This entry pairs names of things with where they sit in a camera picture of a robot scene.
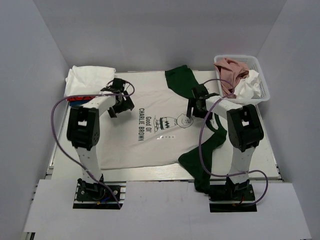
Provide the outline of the pink t-shirt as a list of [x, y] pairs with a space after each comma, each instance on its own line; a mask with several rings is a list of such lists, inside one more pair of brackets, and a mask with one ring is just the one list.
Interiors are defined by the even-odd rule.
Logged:
[[231, 58], [224, 57], [215, 62], [214, 66], [222, 79], [221, 89], [224, 96], [233, 93], [240, 80], [249, 76], [248, 65]]

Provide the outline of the white green Charlie Brown t-shirt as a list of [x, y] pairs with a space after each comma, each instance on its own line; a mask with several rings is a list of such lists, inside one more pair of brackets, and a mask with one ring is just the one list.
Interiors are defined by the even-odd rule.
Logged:
[[[166, 88], [136, 88], [133, 110], [110, 118], [100, 117], [97, 155], [102, 170], [165, 166], [179, 163], [193, 178], [198, 192], [208, 194], [210, 175], [199, 157], [199, 136], [204, 120], [187, 117], [192, 88], [199, 85], [186, 65], [167, 70]], [[202, 134], [203, 162], [212, 167], [212, 156], [224, 144], [227, 131], [213, 116]]]

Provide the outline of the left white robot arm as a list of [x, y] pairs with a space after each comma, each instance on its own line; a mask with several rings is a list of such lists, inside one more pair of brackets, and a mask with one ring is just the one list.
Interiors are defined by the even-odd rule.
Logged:
[[104, 177], [99, 166], [96, 146], [100, 140], [100, 117], [107, 112], [111, 118], [133, 110], [131, 94], [126, 90], [128, 81], [114, 78], [111, 85], [102, 88], [87, 103], [73, 106], [69, 112], [67, 140], [75, 148], [82, 168], [78, 184], [83, 192], [99, 200], [105, 196]]

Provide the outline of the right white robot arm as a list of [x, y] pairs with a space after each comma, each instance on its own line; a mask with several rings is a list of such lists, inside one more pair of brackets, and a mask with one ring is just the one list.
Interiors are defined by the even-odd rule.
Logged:
[[212, 117], [222, 117], [227, 121], [227, 133], [232, 145], [231, 167], [226, 175], [216, 175], [225, 178], [224, 191], [219, 196], [227, 196], [236, 200], [249, 189], [250, 164], [253, 153], [264, 138], [264, 131], [257, 109], [254, 105], [240, 105], [231, 102], [217, 93], [209, 93], [204, 84], [191, 89], [193, 98], [189, 100], [187, 117], [203, 119], [198, 140], [200, 163], [206, 174], [214, 176], [204, 163], [203, 133], [209, 127]]

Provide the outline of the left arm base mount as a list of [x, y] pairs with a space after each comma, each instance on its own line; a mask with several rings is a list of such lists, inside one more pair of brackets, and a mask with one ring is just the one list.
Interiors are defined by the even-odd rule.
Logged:
[[110, 190], [98, 183], [87, 183], [81, 178], [77, 180], [73, 209], [82, 210], [120, 210], [125, 200], [126, 186], [124, 182], [108, 183]]

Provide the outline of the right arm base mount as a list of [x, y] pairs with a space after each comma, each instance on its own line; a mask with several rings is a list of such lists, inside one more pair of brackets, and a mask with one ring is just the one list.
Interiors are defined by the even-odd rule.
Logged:
[[209, 189], [210, 213], [249, 213], [257, 212], [257, 205], [253, 186], [232, 195], [223, 184], [210, 185]]

